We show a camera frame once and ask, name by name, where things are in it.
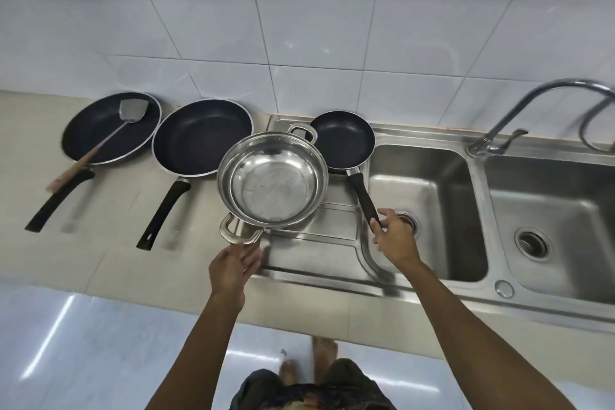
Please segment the curved chrome faucet pipe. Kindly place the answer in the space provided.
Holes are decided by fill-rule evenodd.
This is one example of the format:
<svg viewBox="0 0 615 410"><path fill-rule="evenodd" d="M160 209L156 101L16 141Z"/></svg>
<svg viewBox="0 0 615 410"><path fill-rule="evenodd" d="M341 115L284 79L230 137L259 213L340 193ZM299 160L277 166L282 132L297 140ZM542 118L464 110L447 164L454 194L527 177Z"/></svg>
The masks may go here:
<svg viewBox="0 0 615 410"><path fill-rule="evenodd" d="M580 141L588 148L595 152L602 154L615 154L615 141L607 146L607 148L601 148L596 144L593 144L588 140L587 132L590 127L591 122L597 118L601 112L606 110L611 105L615 105L615 99L604 96L604 98L597 104L595 104L592 108L590 108L583 116L583 119L579 126L578 136Z"/></svg>

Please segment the large black frying pan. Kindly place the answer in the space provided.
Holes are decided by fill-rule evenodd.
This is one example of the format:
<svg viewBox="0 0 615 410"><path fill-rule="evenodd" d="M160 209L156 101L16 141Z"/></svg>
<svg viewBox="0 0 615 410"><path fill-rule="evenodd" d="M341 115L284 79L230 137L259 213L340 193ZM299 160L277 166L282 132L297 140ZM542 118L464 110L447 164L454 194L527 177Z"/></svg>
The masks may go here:
<svg viewBox="0 0 615 410"><path fill-rule="evenodd" d="M120 114L121 103L145 101L143 116L126 123ZM121 165L149 152L157 128L162 123L163 108L153 95L122 92L103 97L77 113L66 125L62 139L63 154L75 163L47 187L49 199L35 213L25 229L39 233L65 199L82 183L92 180L96 170Z"/></svg>

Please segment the person's left forearm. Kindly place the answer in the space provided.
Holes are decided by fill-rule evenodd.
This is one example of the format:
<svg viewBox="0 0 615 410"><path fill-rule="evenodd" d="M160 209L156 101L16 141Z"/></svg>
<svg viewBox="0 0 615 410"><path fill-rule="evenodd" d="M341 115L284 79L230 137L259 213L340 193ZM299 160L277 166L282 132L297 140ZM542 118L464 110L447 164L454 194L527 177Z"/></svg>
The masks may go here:
<svg viewBox="0 0 615 410"><path fill-rule="evenodd" d="M242 290L213 293L144 410L211 410Z"/></svg>

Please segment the person's right hand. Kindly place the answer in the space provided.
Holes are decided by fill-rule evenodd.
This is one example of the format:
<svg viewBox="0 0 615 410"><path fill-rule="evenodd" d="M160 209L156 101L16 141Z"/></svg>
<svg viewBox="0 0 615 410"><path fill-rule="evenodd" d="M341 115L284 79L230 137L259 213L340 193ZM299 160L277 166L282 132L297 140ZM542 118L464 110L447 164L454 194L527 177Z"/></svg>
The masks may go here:
<svg viewBox="0 0 615 410"><path fill-rule="evenodd" d="M411 227L393 209L379 208L383 220L370 220L373 243L393 266L403 274L422 265Z"/></svg>

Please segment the two-handled stainless steel pan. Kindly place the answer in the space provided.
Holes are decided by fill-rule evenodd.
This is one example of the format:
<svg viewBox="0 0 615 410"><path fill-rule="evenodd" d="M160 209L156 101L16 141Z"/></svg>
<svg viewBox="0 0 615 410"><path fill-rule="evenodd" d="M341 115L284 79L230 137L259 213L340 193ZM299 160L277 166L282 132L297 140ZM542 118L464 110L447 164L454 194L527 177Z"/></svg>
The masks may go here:
<svg viewBox="0 0 615 410"><path fill-rule="evenodd" d="M286 132L252 134L233 145L217 171L229 210L219 229L231 244L252 244L266 229L308 218L323 202L329 172L316 148L317 131L294 123Z"/></svg>

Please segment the chrome gooseneck faucet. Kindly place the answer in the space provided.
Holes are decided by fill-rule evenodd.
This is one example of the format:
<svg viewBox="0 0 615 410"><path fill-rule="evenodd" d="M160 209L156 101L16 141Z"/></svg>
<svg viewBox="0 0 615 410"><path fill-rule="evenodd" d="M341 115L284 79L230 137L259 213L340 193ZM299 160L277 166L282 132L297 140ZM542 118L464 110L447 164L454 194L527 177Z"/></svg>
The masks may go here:
<svg viewBox="0 0 615 410"><path fill-rule="evenodd" d="M615 99L615 87L605 85L597 80L588 78L563 78L543 83L524 95L520 101L488 131L488 133L470 143L465 148L466 154L473 158L504 155L510 148L512 142L523 135L527 135L528 130L522 128L516 129L508 140L499 147L493 145L495 137L512 121L512 119L516 118L518 114L532 103L534 99L552 90L561 88L585 89L593 93L601 94L603 97L606 96Z"/></svg>

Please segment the small black frying pan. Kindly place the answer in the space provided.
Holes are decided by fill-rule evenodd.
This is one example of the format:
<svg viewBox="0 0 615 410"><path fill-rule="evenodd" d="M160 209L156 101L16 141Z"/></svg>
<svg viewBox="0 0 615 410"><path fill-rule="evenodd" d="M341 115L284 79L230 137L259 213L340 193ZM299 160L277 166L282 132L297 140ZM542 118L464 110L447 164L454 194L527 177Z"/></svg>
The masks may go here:
<svg viewBox="0 0 615 410"><path fill-rule="evenodd" d="M370 226L380 222L379 214L365 187L360 171L373 154L376 139L372 126L350 111L328 111L310 122L316 131L316 147L324 157L329 170L343 172L355 191L358 203Z"/></svg>

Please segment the person's right forearm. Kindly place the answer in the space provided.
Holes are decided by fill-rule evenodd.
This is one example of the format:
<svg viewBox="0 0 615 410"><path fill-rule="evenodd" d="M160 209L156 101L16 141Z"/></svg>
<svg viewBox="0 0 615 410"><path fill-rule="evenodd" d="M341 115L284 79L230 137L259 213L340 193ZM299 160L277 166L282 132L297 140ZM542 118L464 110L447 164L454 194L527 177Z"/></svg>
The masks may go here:
<svg viewBox="0 0 615 410"><path fill-rule="evenodd" d="M394 261L411 283L473 410L576 410L510 344L471 312L419 258Z"/></svg>

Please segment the person's dark patterned shorts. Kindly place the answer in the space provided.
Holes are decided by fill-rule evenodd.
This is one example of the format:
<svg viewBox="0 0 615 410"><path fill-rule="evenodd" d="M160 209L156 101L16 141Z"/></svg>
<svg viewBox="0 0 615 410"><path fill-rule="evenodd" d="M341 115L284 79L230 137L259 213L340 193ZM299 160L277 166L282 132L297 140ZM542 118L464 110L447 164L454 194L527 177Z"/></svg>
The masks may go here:
<svg viewBox="0 0 615 410"><path fill-rule="evenodd" d="M353 360L339 358L321 384L284 384L268 369L252 372L229 410L396 410L379 386Z"/></svg>

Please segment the stainless steel double sink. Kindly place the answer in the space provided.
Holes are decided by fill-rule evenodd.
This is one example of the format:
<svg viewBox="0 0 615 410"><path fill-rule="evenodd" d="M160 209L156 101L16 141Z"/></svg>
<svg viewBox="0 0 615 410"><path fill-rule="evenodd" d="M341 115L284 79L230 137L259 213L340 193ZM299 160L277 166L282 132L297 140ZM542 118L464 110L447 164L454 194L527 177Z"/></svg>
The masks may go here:
<svg viewBox="0 0 615 410"><path fill-rule="evenodd" d="M376 207L419 221L419 254L477 313L615 334L615 156L576 142L519 139L508 155L471 158L475 134L374 125L362 166ZM517 249L520 227L553 244L546 262ZM418 303L411 283L372 244L345 173L304 222L263 236L260 276ZM505 280L515 296L499 297Z"/></svg>

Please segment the person's left hand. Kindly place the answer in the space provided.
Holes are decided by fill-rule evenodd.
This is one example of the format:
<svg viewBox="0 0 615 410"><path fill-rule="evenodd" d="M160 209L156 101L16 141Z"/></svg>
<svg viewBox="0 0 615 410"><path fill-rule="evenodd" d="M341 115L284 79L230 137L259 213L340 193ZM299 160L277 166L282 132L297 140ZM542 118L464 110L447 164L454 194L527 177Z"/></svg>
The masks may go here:
<svg viewBox="0 0 615 410"><path fill-rule="evenodd" d="M251 276L239 274L239 263L234 259L234 245L230 244L221 250L210 263L210 297L232 305L232 309L239 312L245 302L244 287Z"/></svg>

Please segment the round sink drain strainer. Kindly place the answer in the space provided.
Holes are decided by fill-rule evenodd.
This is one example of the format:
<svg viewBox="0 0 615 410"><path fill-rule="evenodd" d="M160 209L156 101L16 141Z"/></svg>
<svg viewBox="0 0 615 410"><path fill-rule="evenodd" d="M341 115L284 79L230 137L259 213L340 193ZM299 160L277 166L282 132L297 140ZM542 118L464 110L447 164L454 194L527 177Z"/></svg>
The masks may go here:
<svg viewBox="0 0 615 410"><path fill-rule="evenodd" d="M554 253L550 239L537 228L520 227L513 240L519 252L534 262L546 262Z"/></svg>
<svg viewBox="0 0 615 410"><path fill-rule="evenodd" d="M414 217L414 215L410 212L397 212L397 216L402 220L406 225L411 227L413 232L413 236L417 238L419 236L420 226L419 221Z"/></svg>

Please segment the medium black frying pan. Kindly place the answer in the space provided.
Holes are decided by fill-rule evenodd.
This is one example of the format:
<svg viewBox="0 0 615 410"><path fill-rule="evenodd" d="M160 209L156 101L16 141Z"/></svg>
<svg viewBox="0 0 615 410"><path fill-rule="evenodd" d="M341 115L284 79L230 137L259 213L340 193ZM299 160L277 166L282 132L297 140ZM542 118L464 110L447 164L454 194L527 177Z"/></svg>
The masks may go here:
<svg viewBox="0 0 615 410"><path fill-rule="evenodd" d="M253 132L249 111L227 99L201 99L169 114L152 138L151 151L176 180L136 247L150 251L173 206L191 189L191 181L217 173L227 151Z"/></svg>

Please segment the person's right foot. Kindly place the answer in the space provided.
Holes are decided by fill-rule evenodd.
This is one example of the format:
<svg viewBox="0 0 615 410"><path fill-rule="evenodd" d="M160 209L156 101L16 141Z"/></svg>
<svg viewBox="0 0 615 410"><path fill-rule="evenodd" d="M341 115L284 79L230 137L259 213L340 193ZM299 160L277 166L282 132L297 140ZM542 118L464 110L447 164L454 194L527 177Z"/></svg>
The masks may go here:
<svg viewBox="0 0 615 410"><path fill-rule="evenodd" d="M312 336L312 355L314 383L321 384L338 358L338 344L327 337Z"/></svg>

